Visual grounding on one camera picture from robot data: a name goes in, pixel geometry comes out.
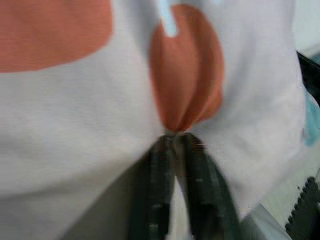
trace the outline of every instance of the white wall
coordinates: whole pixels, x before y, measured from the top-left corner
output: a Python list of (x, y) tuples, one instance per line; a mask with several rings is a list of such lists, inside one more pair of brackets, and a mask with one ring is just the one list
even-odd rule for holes
[(298, 51), (320, 52), (320, 0), (295, 0), (293, 33)]

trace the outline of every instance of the white t-shirt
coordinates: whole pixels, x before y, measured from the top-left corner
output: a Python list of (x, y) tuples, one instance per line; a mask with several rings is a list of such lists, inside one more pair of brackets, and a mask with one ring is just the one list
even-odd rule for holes
[(124, 239), (128, 169), (165, 128), (206, 144), (241, 218), (299, 164), (293, 1), (0, 8), (1, 239)]

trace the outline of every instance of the black object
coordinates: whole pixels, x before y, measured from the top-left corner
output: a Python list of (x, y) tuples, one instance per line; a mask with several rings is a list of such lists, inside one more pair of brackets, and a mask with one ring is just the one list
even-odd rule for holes
[(195, 240), (221, 234), (241, 240), (239, 219), (226, 181), (204, 144), (194, 135), (183, 136), (189, 216)]
[[(220, 234), (224, 240), (241, 240), (238, 216), (219, 169), (198, 138), (186, 133), (181, 140), (194, 239), (209, 240)], [(168, 234), (172, 164), (176, 157), (173, 137), (162, 136), (142, 161), (129, 220), (129, 240), (164, 240)]]
[(309, 177), (285, 225), (292, 240), (319, 240), (320, 191), (314, 177)]
[(137, 171), (129, 220), (129, 240), (164, 240), (169, 231), (174, 173), (171, 140), (162, 136)]
[(317, 64), (320, 64), (320, 52), (316, 53), (311, 57), (312, 61), (314, 61)]
[(320, 65), (299, 52), (297, 54), (304, 86), (320, 105)]

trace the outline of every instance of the light blue stripe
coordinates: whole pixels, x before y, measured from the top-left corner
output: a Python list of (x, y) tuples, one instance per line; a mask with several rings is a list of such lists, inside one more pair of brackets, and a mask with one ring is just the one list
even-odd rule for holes
[(175, 37), (178, 34), (178, 29), (170, 4), (167, 0), (156, 0), (156, 3), (166, 35), (171, 38)]
[(212, 2), (215, 4), (215, 5), (221, 5), (224, 3), (224, 0), (212, 0)]

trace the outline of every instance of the orange graphic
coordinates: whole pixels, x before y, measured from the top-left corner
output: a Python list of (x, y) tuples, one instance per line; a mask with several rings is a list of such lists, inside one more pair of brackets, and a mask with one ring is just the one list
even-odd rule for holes
[(224, 59), (206, 17), (186, 4), (171, 7), (178, 34), (159, 24), (150, 46), (150, 75), (164, 126), (184, 131), (212, 117), (223, 100)]
[(0, 72), (75, 61), (112, 35), (111, 0), (2, 0)]

